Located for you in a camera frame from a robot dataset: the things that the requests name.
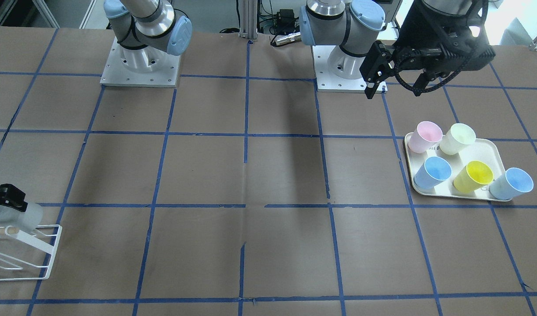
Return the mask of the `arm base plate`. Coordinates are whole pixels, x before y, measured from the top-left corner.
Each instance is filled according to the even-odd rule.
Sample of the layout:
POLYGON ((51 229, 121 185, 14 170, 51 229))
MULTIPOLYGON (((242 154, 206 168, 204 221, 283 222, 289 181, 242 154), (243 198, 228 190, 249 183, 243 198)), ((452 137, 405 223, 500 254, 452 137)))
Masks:
POLYGON ((361 58, 343 54, 337 46, 312 46, 313 66, 317 86, 323 92, 363 93, 367 82, 359 74, 354 76, 354 66, 361 65, 361 58))
POLYGON ((116 87, 176 88, 180 56, 146 47, 128 50, 114 38, 100 84, 116 87))

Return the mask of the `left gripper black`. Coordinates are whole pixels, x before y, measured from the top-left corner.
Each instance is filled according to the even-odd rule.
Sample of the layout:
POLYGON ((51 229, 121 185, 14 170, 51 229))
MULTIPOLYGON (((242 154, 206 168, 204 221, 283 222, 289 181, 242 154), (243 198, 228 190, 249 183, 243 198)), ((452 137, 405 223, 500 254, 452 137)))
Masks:
POLYGON ((392 55, 400 70, 424 69, 415 81, 423 94, 430 73, 477 71, 496 54, 484 28, 487 0, 415 0, 394 44, 375 41, 359 70, 367 82, 365 96, 375 96, 379 84, 393 77, 392 55))

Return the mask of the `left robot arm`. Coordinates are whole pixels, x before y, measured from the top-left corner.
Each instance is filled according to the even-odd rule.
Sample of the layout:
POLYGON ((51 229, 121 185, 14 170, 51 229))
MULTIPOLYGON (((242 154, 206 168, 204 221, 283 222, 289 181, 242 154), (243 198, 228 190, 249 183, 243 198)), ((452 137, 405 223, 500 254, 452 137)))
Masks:
POLYGON ((488 8, 487 0, 415 0, 392 45, 377 40, 386 14, 372 0, 309 0, 299 26, 304 44, 334 46, 333 72, 363 78, 368 99, 390 77, 421 96, 495 58, 484 28, 488 8))

